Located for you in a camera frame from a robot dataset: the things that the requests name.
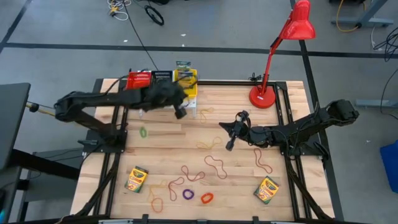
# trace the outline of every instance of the crayola box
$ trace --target crayola box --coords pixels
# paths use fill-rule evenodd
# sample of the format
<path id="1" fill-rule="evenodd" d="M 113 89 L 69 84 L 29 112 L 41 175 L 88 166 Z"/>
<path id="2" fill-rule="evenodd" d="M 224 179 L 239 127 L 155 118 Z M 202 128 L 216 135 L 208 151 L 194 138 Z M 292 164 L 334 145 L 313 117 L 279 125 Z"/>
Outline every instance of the crayola box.
<path id="1" fill-rule="evenodd" d="M 126 184 L 124 184 L 124 187 L 135 193 L 139 193 L 147 175 L 148 170 L 136 166 L 136 168 L 131 171 L 129 179 L 126 181 Z"/>
<path id="2" fill-rule="evenodd" d="M 269 176 L 266 176 L 264 180 L 262 180 L 260 186 L 254 192 L 254 195 L 259 197 L 264 204 L 268 204 L 272 197 L 276 194 L 279 189 L 279 185 L 273 181 Z"/>

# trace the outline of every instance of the gray floor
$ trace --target gray floor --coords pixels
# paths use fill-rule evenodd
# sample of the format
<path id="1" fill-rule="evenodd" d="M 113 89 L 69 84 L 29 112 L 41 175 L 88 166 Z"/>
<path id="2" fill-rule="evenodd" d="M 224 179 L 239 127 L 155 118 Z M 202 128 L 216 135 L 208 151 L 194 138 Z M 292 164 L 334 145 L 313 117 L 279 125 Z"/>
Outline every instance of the gray floor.
<path id="1" fill-rule="evenodd" d="M 0 0 L 0 39 L 13 23 L 25 0 Z M 172 0 L 156 6 L 165 18 L 159 27 L 136 5 L 128 6 L 144 44 L 170 47 L 232 47 L 267 49 L 290 11 L 288 0 Z M 374 53 L 371 29 L 341 33 L 329 20 L 337 6 L 327 0 L 312 1 L 311 21 L 317 38 L 308 40 L 311 51 Z M 342 16 L 359 15 L 362 6 L 345 6 Z M 33 0 L 9 43 L 139 45 L 129 23 L 106 15 L 105 1 Z M 378 17 L 396 24 L 378 28 L 376 42 L 398 25 L 398 2 L 388 1 Z M 285 41 L 283 50 L 300 50 L 296 41 Z M 203 79 L 247 79 L 262 73 L 266 55 L 204 52 L 151 52 L 160 69 L 189 60 Z M 396 69 L 396 60 L 363 58 L 310 58 L 320 104 L 345 98 L 380 99 L 382 88 Z M 129 68 L 152 69 L 145 52 L 122 50 L 63 50 L 5 48 L 0 54 L 0 83 L 29 82 L 29 99 L 52 105 L 72 90 L 91 91 L 95 78 L 119 77 Z M 310 98 L 301 56 L 276 55 L 271 80 L 303 80 Z M 386 98 L 396 97 L 398 83 L 391 81 Z M 378 110 L 358 108 L 361 116 L 351 126 L 332 127 L 327 134 L 335 165 L 345 220 L 396 223 L 398 195 L 391 192 L 379 148 L 396 139 L 396 122 Z M 16 148 L 49 151 L 78 147 L 86 130 L 62 124 L 42 114 L 26 112 Z M 32 203 L 28 220 L 61 217 L 69 212 L 71 198 Z"/>

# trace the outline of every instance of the lamp base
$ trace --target lamp base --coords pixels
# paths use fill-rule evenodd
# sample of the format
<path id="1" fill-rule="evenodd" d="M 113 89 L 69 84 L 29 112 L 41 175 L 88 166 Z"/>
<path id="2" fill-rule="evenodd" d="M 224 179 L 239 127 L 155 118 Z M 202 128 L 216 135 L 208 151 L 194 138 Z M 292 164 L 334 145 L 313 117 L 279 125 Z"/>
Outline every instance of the lamp base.
<path id="1" fill-rule="evenodd" d="M 267 86 L 266 92 L 261 95 L 261 86 L 254 86 L 249 94 L 250 102 L 258 108 L 265 109 L 275 103 L 275 92 L 273 87 Z"/>

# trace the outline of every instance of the red desk lamp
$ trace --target red desk lamp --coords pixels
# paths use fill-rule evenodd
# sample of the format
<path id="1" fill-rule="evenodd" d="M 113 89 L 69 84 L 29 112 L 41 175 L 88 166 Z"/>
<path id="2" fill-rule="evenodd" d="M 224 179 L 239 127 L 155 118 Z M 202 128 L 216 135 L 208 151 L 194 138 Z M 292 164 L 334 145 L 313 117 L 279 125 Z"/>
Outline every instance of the red desk lamp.
<path id="1" fill-rule="evenodd" d="M 279 36 L 271 44 L 262 85 L 253 87 L 249 94 L 250 102 L 254 106 L 268 108 L 275 103 L 274 90 L 271 86 L 267 86 L 268 71 L 271 65 L 271 58 L 282 40 L 307 40 L 315 38 L 315 29 L 310 21 L 308 21 L 310 9 L 311 3 L 309 0 L 297 1 Z"/>

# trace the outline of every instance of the wooden table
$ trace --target wooden table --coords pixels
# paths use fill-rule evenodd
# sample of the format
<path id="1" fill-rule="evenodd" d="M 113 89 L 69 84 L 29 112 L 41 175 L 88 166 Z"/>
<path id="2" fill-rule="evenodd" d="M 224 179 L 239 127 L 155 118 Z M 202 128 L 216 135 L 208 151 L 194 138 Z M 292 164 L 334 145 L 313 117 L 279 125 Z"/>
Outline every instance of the wooden table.
<path id="1" fill-rule="evenodd" d="M 104 79 L 101 91 L 105 91 L 113 81 L 115 79 Z M 287 82 L 287 86 L 294 119 L 308 115 L 310 110 L 303 82 Z M 150 111 L 139 119 L 138 111 L 131 110 L 128 116 L 126 150 L 119 165 L 111 218 L 141 218 L 146 213 L 149 218 L 159 219 L 252 220 L 253 216 L 258 216 L 260 220 L 293 220 L 284 157 L 280 155 L 278 147 L 262 150 L 261 162 L 272 166 L 271 174 L 256 166 L 253 151 L 255 147 L 237 140 L 231 152 L 225 149 L 229 137 L 218 123 L 233 122 L 237 112 L 248 111 L 253 126 L 278 125 L 275 105 L 266 110 L 255 108 L 248 99 L 250 89 L 251 86 L 199 85 L 198 116 L 195 119 L 188 111 L 186 117 L 177 120 L 174 110 L 168 109 Z M 205 118 L 201 117 L 199 112 L 208 108 L 213 108 L 214 111 L 203 111 Z M 112 107 L 101 107 L 96 109 L 95 117 L 108 123 L 112 113 Z M 146 138 L 139 134 L 141 127 L 147 130 Z M 222 144 L 216 144 L 212 149 L 197 148 L 198 142 L 210 145 L 215 137 L 220 137 Z M 219 179 L 215 169 L 204 163 L 203 159 L 207 155 L 223 160 L 224 169 L 228 173 L 226 179 Z M 79 211 L 96 190 L 103 157 L 102 153 L 92 153 L 83 164 L 71 214 Z M 308 191 L 319 206 L 329 216 L 334 217 L 322 161 L 315 156 L 302 156 L 302 164 Z M 188 166 L 191 179 L 199 171 L 203 171 L 206 177 L 196 182 L 188 181 L 181 171 L 183 165 Z M 149 176 L 139 194 L 124 188 L 129 173 L 135 166 L 149 170 Z M 280 185 L 279 191 L 268 205 L 264 205 L 253 195 L 266 175 Z M 177 193 L 177 199 L 173 202 L 167 186 L 161 183 L 168 183 L 179 177 L 184 177 L 185 182 L 183 185 L 172 186 Z M 160 213 L 152 210 L 150 186 L 156 197 L 164 201 L 163 211 Z M 192 200 L 182 197 L 184 189 L 195 192 Z M 304 217 L 302 197 L 296 191 L 300 214 Z M 200 197 L 207 192 L 212 192 L 215 197 L 212 202 L 204 205 Z M 160 209 L 159 200 L 154 206 L 156 210 Z M 104 208 L 103 199 L 100 213 L 104 213 Z"/>

